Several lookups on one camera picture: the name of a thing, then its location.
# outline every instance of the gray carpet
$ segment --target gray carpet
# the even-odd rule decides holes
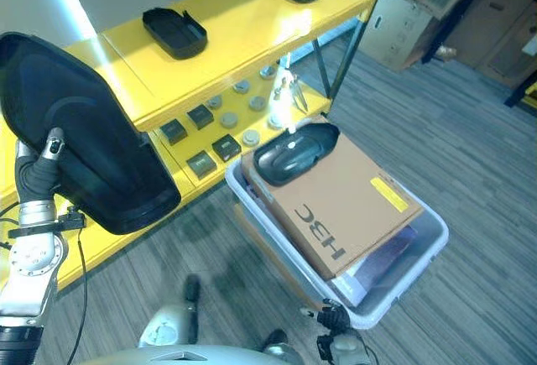
[[[333,76],[347,36],[323,48]],[[295,69],[321,90],[314,56]],[[378,326],[363,333],[382,364],[537,363],[535,118],[463,65],[396,74],[358,54],[330,114],[356,144],[444,217],[451,240]],[[322,330],[248,239],[225,185],[90,275],[76,362],[134,347],[145,323],[201,276],[201,343],[256,348],[283,327],[306,363]],[[64,291],[38,363],[65,363],[82,287]]]

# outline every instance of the black cable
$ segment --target black cable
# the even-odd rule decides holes
[[[369,357],[369,353],[371,352],[373,357],[375,358],[375,364],[379,365],[380,362],[378,361],[377,353],[370,346],[364,346],[364,347],[366,349],[366,353],[368,357]]]
[[[16,206],[18,206],[18,201],[15,201],[12,205],[7,206],[2,211],[0,211],[0,216],[4,216],[6,214],[6,212],[11,210],[12,208],[15,208]]]
[[[18,221],[12,220],[11,218],[0,218],[0,222],[10,222],[14,225],[18,225]]]
[[[73,362],[73,358],[75,357],[76,349],[78,348],[78,344],[81,342],[82,330],[84,329],[84,322],[86,321],[87,273],[86,273],[86,260],[84,259],[84,251],[82,250],[81,233],[82,233],[82,228],[78,232],[78,250],[81,253],[82,276],[84,277],[84,307],[82,309],[81,325],[78,328],[78,334],[76,335],[75,346],[73,347],[73,351],[71,352],[69,360],[67,361],[67,365],[70,365]]]

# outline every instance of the transparent plastic bin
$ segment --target transparent plastic bin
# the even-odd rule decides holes
[[[321,303],[324,298],[342,302],[337,287],[317,274],[284,235],[281,226],[263,203],[248,190],[248,182],[242,175],[240,159],[236,159],[227,168],[226,182],[241,201],[247,220],[259,230],[261,238],[279,256],[304,293],[314,302]],[[425,208],[423,214],[410,223],[416,231],[416,236],[383,277],[368,291],[362,302],[356,306],[345,305],[351,317],[352,327],[356,329],[363,330],[375,326],[447,243],[449,231],[444,220],[412,192],[409,190],[407,192]]]

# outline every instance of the yellow label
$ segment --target yellow label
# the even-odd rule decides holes
[[[397,211],[403,212],[407,208],[409,208],[409,203],[404,201],[400,195],[394,192],[394,190],[389,187],[386,182],[384,182],[380,178],[372,178],[371,184],[377,189],[378,193],[384,196],[386,200],[388,200],[392,206],[394,206]]]

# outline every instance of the gray round disk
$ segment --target gray round disk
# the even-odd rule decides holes
[[[211,98],[209,101],[207,101],[207,106],[210,109],[218,109],[222,106],[222,95],[218,94],[215,95],[213,98]]]
[[[270,128],[273,128],[274,130],[280,130],[284,125],[283,125],[283,123],[281,122],[281,120],[279,120],[278,115],[276,115],[275,113],[273,113],[273,114],[270,115],[270,117],[268,118],[268,126],[269,126]]]
[[[220,117],[220,124],[224,128],[234,128],[237,126],[238,116],[234,112],[226,112]]]
[[[250,90],[250,82],[242,80],[233,86],[233,90],[239,94],[246,94]]]
[[[257,96],[252,96],[250,98],[250,102],[248,103],[248,106],[253,111],[260,112],[265,108],[266,104],[267,104],[267,102],[266,102],[265,98],[263,98],[262,96],[257,95]]]
[[[242,135],[242,142],[247,147],[254,147],[259,144],[259,132],[257,130],[253,130],[252,128],[249,128],[244,134]]]
[[[264,80],[270,80],[276,76],[276,69],[274,69],[271,65],[266,65],[263,69],[261,69],[259,75]]]

